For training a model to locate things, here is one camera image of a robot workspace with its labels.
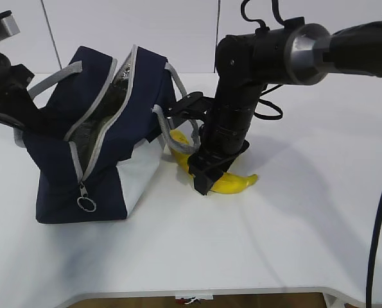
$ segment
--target floor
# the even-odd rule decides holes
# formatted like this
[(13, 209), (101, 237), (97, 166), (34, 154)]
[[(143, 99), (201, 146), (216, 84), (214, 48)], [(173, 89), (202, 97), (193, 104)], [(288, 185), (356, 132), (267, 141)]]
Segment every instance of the floor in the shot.
[[(194, 304), (201, 308), (326, 308), (321, 293), (223, 295)], [(70, 308), (179, 308), (174, 298), (112, 298), (84, 300)]]

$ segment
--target gray zipper trim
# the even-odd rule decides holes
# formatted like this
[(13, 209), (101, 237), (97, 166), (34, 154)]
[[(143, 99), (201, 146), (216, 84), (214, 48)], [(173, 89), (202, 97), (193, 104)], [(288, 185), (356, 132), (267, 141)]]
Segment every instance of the gray zipper trim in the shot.
[(76, 172), (76, 178), (78, 179), (78, 183), (81, 182), (82, 180), (82, 168), (81, 168), (81, 163), (80, 159), (78, 158), (78, 152), (76, 150), (76, 144), (73, 141), (69, 141), (69, 147), (71, 149), (71, 156), (73, 158), (73, 163), (74, 163), (74, 168)]
[(89, 107), (89, 109), (86, 111), (86, 113), (79, 119), (74, 125), (72, 125), (71, 129), (67, 132), (67, 134), (64, 137), (65, 141), (68, 141), (69, 138), (71, 138), (71, 135), (73, 132), (77, 129), (78, 126), (80, 126), (88, 117), (94, 112), (96, 107), (101, 103), (101, 100), (103, 96), (105, 95), (106, 91), (108, 90), (108, 87), (111, 83), (112, 77), (114, 76), (115, 69), (116, 69), (117, 60), (112, 59), (111, 67), (109, 69), (109, 73), (107, 76), (107, 79), (105, 80), (105, 83), (102, 86), (102, 89), (100, 90), (100, 93), (96, 97), (95, 101), (92, 103), (92, 105)]
[(85, 170), (82, 180), (85, 181), (88, 176), (92, 173), (92, 170), (94, 170), (95, 164), (98, 160), (98, 157), (101, 153), (101, 148), (103, 144), (103, 140), (105, 138), (105, 134), (109, 130), (109, 128), (115, 123), (115, 121), (119, 118), (119, 116), (124, 111), (126, 105), (129, 102), (129, 99), (131, 97), (132, 93), (132, 87), (134, 86), (134, 77), (135, 77), (135, 64), (137, 60), (137, 51), (138, 47), (136, 45), (133, 46), (131, 57), (130, 57), (130, 76), (129, 76), (129, 82), (128, 82), (128, 91), (126, 92), (124, 103), (122, 104), (121, 108), (118, 110), (118, 112), (103, 126), (101, 129), (101, 132), (98, 134), (98, 138), (96, 139), (94, 149), (91, 154), (91, 158), (89, 159), (89, 163), (87, 166), (87, 169)]

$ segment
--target white bag panel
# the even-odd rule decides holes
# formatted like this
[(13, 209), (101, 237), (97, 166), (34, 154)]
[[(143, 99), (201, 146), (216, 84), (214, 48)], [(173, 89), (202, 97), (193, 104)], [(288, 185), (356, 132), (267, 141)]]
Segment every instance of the white bag panel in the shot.
[(161, 135), (151, 143), (143, 139), (135, 145), (130, 159), (117, 164), (128, 216), (156, 172), (164, 147), (165, 143)]

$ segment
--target black cable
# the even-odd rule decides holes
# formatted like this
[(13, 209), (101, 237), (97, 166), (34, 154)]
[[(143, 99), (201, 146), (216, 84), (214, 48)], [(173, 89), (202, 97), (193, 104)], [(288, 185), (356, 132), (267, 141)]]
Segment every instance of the black cable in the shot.
[(257, 22), (259, 24), (259, 26), (261, 27), (261, 29), (263, 29), (263, 30), (267, 29), (266, 23), (262, 19), (251, 19), (251, 18), (247, 17), (247, 14), (245, 12), (245, 7), (246, 7), (246, 5), (247, 5), (247, 3), (249, 1), (250, 0), (243, 0), (242, 3), (241, 3), (241, 15), (242, 15), (242, 18), (244, 20), (248, 21), (248, 22)]
[(259, 102), (265, 106), (268, 106), (272, 109), (274, 109), (279, 114), (277, 115), (264, 115), (264, 114), (258, 114), (257, 112), (254, 113), (254, 115), (261, 120), (280, 120), (283, 118), (283, 111), (280, 107), (272, 103), (271, 101), (266, 101), (265, 99), (259, 99)]
[(273, 92), (274, 90), (277, 90), (279, 89), (280, 87), (282, 87), (283, 85), (276, 85), (274, 86), (273, 88), (269, 89), (269, 90), (266, 90), (264, 92), (262, 92), (261, 96), (264, 96), (264, 95), (267, 95), (268, 93), (271, 93)]
[(378, 251), (379, 235), (382, 227), (382, 193), (376, 212), (375, 225), (373, 227), (372, 241), (370, 242), (368, 274), (366, 278), (366, 308), (372, 308), (372, 286), (375, 272), (376, 253)]
[(281, 13), (279, 12), (279, 0), (272, 0), (272, 13), (276, 21), (284, 26), (285, 21), (282, 19)]

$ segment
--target zipper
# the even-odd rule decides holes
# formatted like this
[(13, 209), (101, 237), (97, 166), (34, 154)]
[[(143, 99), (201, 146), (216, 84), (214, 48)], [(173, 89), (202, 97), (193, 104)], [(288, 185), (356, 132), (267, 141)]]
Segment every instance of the zipper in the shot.
[[(87, 191), (87, 188), (84, 184), (83, 181), (85, 181), (88, 176), (92, 173), (92, 170), (94, 169), (94, 166), (98, 160), (98, 157), (100, 155), (101, 147), (103, 144), (103, 140), (105, 138), (105, 134), (108, 131), (108, 129), (115, 123), (117, 118), (122, 114), (122, 111), (124, 111), (126, 104), (128, 103), (131, 92), (132, 92), (132, 86), (134, 83), (134, 74), (135, 74), (135, 63), (136, 63), (136, 57), (137, 57), (137, 46), (133, 46), (132, 52), (130, 54), (130, 57), (126, 61), (126, 63), (121, 67), (120, 71), (116, 73), (116, 76), (114, 78), (114, 81), (112, 83), (115, 83), (119, 80), (127, 80), (128, 79), (128, 89), (127, 93), (125, 96), (125, 100), (121, 106), (121, 108), (114, 114), (113, 117), (111, 117), (101, 128), (98, 137), (95, 141), (95, 145), (92, 149), (91, 157), (89, 159), (89, 163), (87, 164), (87, 167), (85, 171), (82, 171), (82, 166), (81, 162), (78, 156), (78, 151), (76, 149), (76, 144), (74, 142), (69, 142), (70, 149), (71, 149), (71, 156), (73, 159), (74, 163), (74, 168), (76, 171), (76, 176), (78, 179), (78, 185), (79, 185), (79, 190), (80, 190), (80, 197), (77, 199), (77, 204), (78, 206), (84, 210), (85, 212), (95, 212), (96, 211), (96, 203), (94, 200), (89, 198), (89, 194)], [(116, 60), (113, 59), (112, 65), (110, 68), (109, 75), (107, 77), (107, 80), (104, 84), (104, 87), (101, 89), (100, 94), (98, 94), (98, 98), (96, 99), (95, 102), (90, 106), (88, 111), (83, 115), (83, 117), (76, 122), (71, 129), (67, 132), (65, 135), (64, 140), (68, 141), (73, 132), (85, 121), (89, 118), (89, 116), (95, 111), (95, 109), (98, 107), (98, 105), (101, 103), (102, 98), (104, 97), (107, 89), (109, 88), (110, 85), (110, 78), (114, 74), (116, 68)], [(86, 204), (90, 203), (91, 206), (89, 208), (86, 207)]]
[(83, 209), (85, 212), (92, 213), (96, 211), (96, 203), (94, 200), (88, 198), (88, 191), (87, 188), (85, 187), (85, 184), (83, 182), (80, 182), (80, 194), (81, 196), (76, 200), (78, 206)]
[(116, 78), (118, 78), (118, 79), (120, 79), (120, 78), (121, 79), (127, 79), (127, 73), (124, 72), (124, 70), (126, 70), (127, 67), (130, 68), (129, 78), (128, 78), (128, 90), (126, 92), (125, 100), (124, 100), (121, 108), (119, 108), (119, 110), (114, 114), (114, 116), (111, 117), (111, 119), (109, 119), (102, 126), (102, 128), (101, 128), (101, 130), (100, 130), (100, 132), (98, 134), (98, 137), (97, 137), (97, 139), (95, 141), (95, 145), (94, 145), (94, 147), (92, 149), (91, 157), (89, 159), (87, 168), (85, 169), (85, 171), (83, 173), (82, 181), (85, 181), (88, 178), (88, 176), (92, 173), (92, 170), (94, 169), (95, 164), (96, 164), (96, 162), (98, 160), (98, 157), (100, 155), (102, 144), (103, 144), (103, 140), (105, 138), (105, 134), (107, 133), (109, 128), (115, 123), (115, 121), (119, 118), (119, 116), (124, 111), (126, 105), (128, 104), (128, 101), (130, 99), (131, 92), (132, 92), (132, 86), (134, 84), (135, 63), (136, 63), (136, 58), (137, 58), (137, 50), (138, 50), (138, 47), (134, 45), (134, 47), (132, 48), (131, 55), (130, 55), (130, 61), (128, 61), (121, 68), (122, 75), (120, 75), (119, 73), (117, 73), (117, 75), (116, 75)]
[(107, 79), (105, 80), (105, 83), (103, 84), (102, 89), (100, 90), (100, 93), (98, 94), (97, 98), (92, 103), (92, 105), (89, 107), (89, 109), (86, 111), (86, 113), (79, 120), (77, 120), (77, 122), (75, 122), (75, 124), (72, 125), (72, 127), (66, 133), (66, 135), (64, 137), (65, 141), (69, 141), (69, 138), (71, 138), (72, 134), (75, 132), (75, 130), (78, 128), (78, 126), (80, 126), (82, 123), (84, 123), (85, 120), (89, 118), (89, 116), (95, 111), (95, 109), (101, 103), (101, 100), (104, 97), (105, 93), (107, 92), (109, 84), (111, 83), (112, 77), (113, 77), (115, 69), (116, 69), (116, 64), (117, 64), (117, 60), (112, 59), (112, 63), (111, 63), (111, 67), (109, 69)]

